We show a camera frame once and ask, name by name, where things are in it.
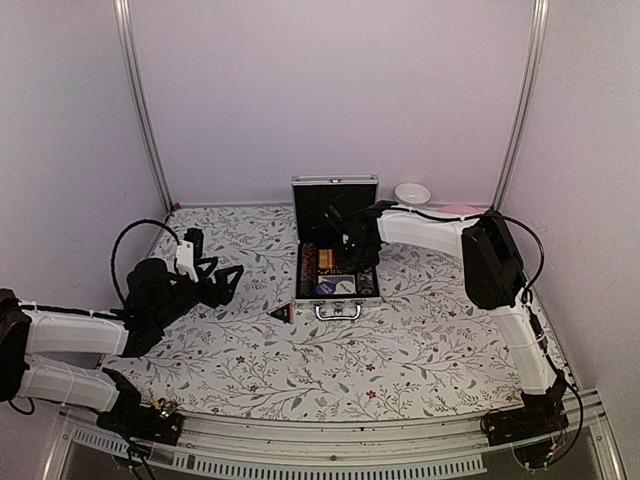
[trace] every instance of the aluminum frame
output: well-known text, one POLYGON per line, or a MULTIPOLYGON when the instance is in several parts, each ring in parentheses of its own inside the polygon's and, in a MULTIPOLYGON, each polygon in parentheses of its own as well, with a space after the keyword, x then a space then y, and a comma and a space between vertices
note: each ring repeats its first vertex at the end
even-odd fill
MULTIPOLYGON (((122 45, 122 53, 127 73, 129 75, 132 95, 138 113, 141 133, 149 157, 151 171, 165 210, 169 213, 171 212, 174 202, 164 167, 160 159, 158 146, 151 125, 151 116, 149 114, 149 109, 144 95, 142 77, 140 74, 138 56, 135 47, 129 0, 114 0, 114 6, 118 23, 118 32, 120 35, 120 43, 122 45)), ((518 106, 516 108, 513 125, 509 135, 504 162, 502 164, 498 183, 491 203, 491 207, 497 210, 502 208, 504 205, 507 190, 513 176, 518 152, 520 150, 529 105, 531 103, 533 88, 542 55, 548 10, 549 0, 535 0, 531 32, 529 36, 529 47, 525 62, 524 77, 520 89, 520 97, 518 99, 518 106)))
MULTIPOLYGON (((624 470, 611 428, 595 390, 581 393, 584 402, 583 434, 591 434, 605 480, 624 480, 624 470)), ((578 402, 572 394, 564 398, 570 420, 569 431, 577 427, 578 402)), ((210 465, 236 465, 264 471, 356 472, 392 470, 439 463, 455 463, 499 450, 536 443, 548 438, 490 447, 480 431, 484 412, 448 418, 391 420, 382 422, 292 422, 220 417, 186 413, 183 434, 177 447, 152 445, 149 463, 174 470, 204 474, 210 465)), ((80 409, 62 413, 63 422, 51 453, 44 480, 59 480, 70 443, 124 456, 121 439, 94 425, 95 417, 80 409)))
POLYGON ((138 54, 133 35, 133 25, 131 22, 131 11, 129 9, 129 0, 114 0, 116 13, 116 22, 118 24, 118 34, 120 36, 120 44, 122 46, 122 55, 124 57, 125 67, 129 77, 129 85, 131 86, 131 94, 136 106, 138 114, 138 122, 140 123, 140 132, 144 141, 149 165, 153 180, 158 190, 158 195, 164 206, 166 213, 171 212, 173 208, 173 198, 169 189, 169 183, 160 160, 160 153, 156 143, 153 127, 151 125, 151 116, 147 107, 147 101, 144 95, 142 85, 142 76, 140 74, 140 66, 138 64, 138 54))
POLYGON ((504 163, 502 164, 493 202, 491 203, 491 207, 496 210, 500 210, 504 205, 518 152, 520 151, 520 144, 522 143, 522 136, 529 113, 533 88, 538 75, 540 57, 542 56, 548 11, 549 0, 535 0, 531 34, 529 36, 529 50, 525 63, 524 78, 522 79, 520 99, 518 101, 518 108, 516 109, 516 116, 513 120, 513 126, 511 127, 504 163))

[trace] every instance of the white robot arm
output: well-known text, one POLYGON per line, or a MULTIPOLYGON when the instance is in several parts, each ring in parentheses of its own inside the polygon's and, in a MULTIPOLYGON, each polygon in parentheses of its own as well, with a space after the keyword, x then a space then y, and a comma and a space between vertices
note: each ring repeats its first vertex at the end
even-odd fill
MULTIPOLYGON (((460 218, 450 214, 426 213, 443 219, 460 218)), ((378 231, 380 239, 385 243, 416 245, 462 260, 463 232, 476 223, 477 220, 462 219, 455 223, 442 223, 409 212, 386 210, 378 219, 378 231)), ((544 331, 534 331, 532 328, 530 311, 522 302, 522 294, 523 289, 516 293, 513 306, 500 306, 486 312, 504 336, 518 368, 522 391, 530 395, 544 395, 556 381, 556 373, 545 358, 544 331)))
POLYGON ((140 392, 120 373, 79 368, 41 355, 74 352, 140 357, 162 339, 166 327, 198 303, 216 308, 231 301, 243 267, 214 272, 217 258, 202 258, 200 230, 189 229, 179 240, 155 220, 135 222, 121 233, 112 254, 114 278, 120 240, 131 228, 145 223, 165 228, 176 239, 175 273, 162 259, 142 260, 127 276, 126 299, 114 282, 123 310, 107 313, 47 307, 20 302, 11 290, 0 289, 0 401, 40 398, 83 406, 98 413, 98 426, 125 438, 177 442, 182 416, 173 413, 171 402, 143 406, 140 392), (209 278, 212 274, 215 282, 209 278))
POLYGON ((462 259, 467 296, 503 334, 520 375, 525 405, 485 417, 483 429, 490 444, 568 426, 562 405, 567 384, 548 356, 547 338, 531 309, 531 283, 526 282, 522 259, 505 222, 530 231, 528 227, 495 211, 464 218, 382 201, 343 216, 340 208, 329 205, 326 217, 342 233, 342 244, 334 247, 342 268, 376 265, 383 242, 426 247, 462 259))

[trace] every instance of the metal bar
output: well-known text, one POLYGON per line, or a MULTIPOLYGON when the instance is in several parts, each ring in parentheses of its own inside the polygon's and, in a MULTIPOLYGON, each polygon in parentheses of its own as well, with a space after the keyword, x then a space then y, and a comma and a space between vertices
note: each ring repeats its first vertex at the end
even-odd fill
POLYGON ((536 0, 533 10, 531 34, 529 36, 529 50, 525 64, 524 78, 522 80, 520 99, 518 101, 518 108, 511 128, 504 163, 502 164, 502 170, 500 171, 498 185, 492 202, 492 207, 496 210, 500 210, 504 205, 509 183, 511 182, 516 159, 518 157, 518 152, 520 150, 527 114, 529 112, 529 105, 531 104, 533 88, 538 75, 540 57, 542 55, 548 10, 549 0, 536 0))
POLYGON ((131 12, 129 9, 129 0, 114 0, 114 6, 116 12, 116 23, 118 24, 118 34, 120 36, 120 44, 122 46, 122 55, 124 57, 125 67, 129 76, 131 94, 136 106, 136 113, 138 114, 138 122, 140 124, 142 139, 145 144, 147 157, 149 158, 149 165, 158 190, 158 195, 162 200, 166 213, 169 213, 173 206, 173 199, 171 197, 169 184, 167 182, 162 162, 160 161, 158 145, 153 134, 151 116, 149 115, 142 86, 142 77, 140 75, 140 67, 138 65, 138 55, 136 53, 131 12))
MULTIPOLYGON (((429 203, 429 205, 426 207, 427 210, 437 210, 439 208, 442 207, 446 207, 447 205, 450 205, 448 203, 429 203)), ((489 208, 489 205, 485 204, 481 204, 481 203, 465 203, 465 205, 468 205, 470 207, 475 207, 479 210, 486 210, 487 208, 489 208)), ((248 202, 248 203, 180 203, 180 208, 182 210, 186 210, 186 209, 193 209, 193 208, 230 208, 230 207, 238 207, 238 208, 244 208, 244 207, 291 207, 293 208, 293 203, 291 202, 259 202, 259 203, 254 203, 254 202, 248 202)))
POLYGON ((602 470, 602 477, 606 480, 626 480, 620 452, 613 437, 611 425, 606 419, 591 425, 591 437, 602 470))
MULTIPOLYGON (((597 392, 581 393, 585 428, 602 421, 597 392)), ((576 429, 579 406, 565 399, 569 431, 576 429)), ((225 461, 260 464, 335 466, 405 465, 482 454, 539 442, 548 435, 490 447, 480 430, 484 412, 432 419, 382 422, 294 422, 258 420, 183 412, 186 419, 178 447, 154 445, 154 452, 205 455, 225 461)), ((74 410, 73 421, 98 431, 93 417, 74 410)))
MULTIPOLYGON (((127 444, 111 432, 101 432, 92 428, 75 427, 74 442, 96 450, 126 458, 127 444)), ((255 458, 247 460, 222 460, 198 450, 153 449, 148 463, 168 470, 199 474, 216 479, 297 479, 354 480, 410 479, 410 478, 460 478, 485 473, 482 456, 477 452, 446 459, 425 460, 403 464, 385 462, 373 465, 344 465, 337 456, 323 465, 286 465, 260 463, 255 458)))
POLYGON ((60 480, 67 455, 71 446, 71 433, 74 425, 67 421, 66 408, 60 409, 54 423, 51 448, 44 466, 42 480, 60 480))

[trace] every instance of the case handle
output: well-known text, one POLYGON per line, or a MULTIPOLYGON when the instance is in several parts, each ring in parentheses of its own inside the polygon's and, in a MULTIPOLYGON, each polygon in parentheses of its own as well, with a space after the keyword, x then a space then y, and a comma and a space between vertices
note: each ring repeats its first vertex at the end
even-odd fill
POLYGON ((321 303, 316 303, 315 304, 315 310, 316 310, 316 318, 318 320, 322 320, 323 322, 326 322, 327 320, 357 320, 358 318, 360 318, 360 314, 362 313, 362 304, 360 303, 356 303, 356 313, 354 315, 331 315, 328 317, 325 317, 324 315, 322 315, 322 312, 320 311, 320 309, 322 308, 322 304, 321 303))

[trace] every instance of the floral tablecloth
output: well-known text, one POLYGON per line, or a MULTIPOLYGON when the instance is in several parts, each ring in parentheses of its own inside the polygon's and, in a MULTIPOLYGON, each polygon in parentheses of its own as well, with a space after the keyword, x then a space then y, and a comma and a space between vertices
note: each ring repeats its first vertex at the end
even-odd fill
MULTIPOLYGON (((461 261, 430 250, 384 247, 383 304, 351 322, 294 309, 295 218, 290 207, 177 211, 169 225, 205 233, 205 255, 245 273, 231 304, 198 306, 139 359, 110 357, 147 401, 192 412, 263 419, 358 421, 425 418, 520 403, 518 373, 492 320, 467 300, 461 261)), ((172 258, 163 235, 154 256, 172 258)), ((558 362, 555 340, 552 352, 558 362)))

